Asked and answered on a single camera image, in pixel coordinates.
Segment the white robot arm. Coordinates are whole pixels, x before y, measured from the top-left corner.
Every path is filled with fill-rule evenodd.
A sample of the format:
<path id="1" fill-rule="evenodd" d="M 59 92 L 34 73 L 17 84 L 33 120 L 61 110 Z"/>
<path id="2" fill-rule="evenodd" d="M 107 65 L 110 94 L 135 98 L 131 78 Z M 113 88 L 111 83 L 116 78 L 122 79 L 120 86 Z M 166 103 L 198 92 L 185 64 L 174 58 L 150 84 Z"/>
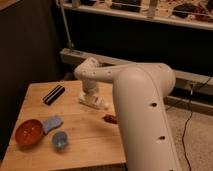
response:
<path id="1" fill-rule="evenodd" d="M 76 67 L 74 74 L 87 93 L 94 91 L 96 82 L 112 85 L 128 171 L 182 171 L 164 105 L 176 82 L 168 65 L 102 67 L 90 57 Z"/>

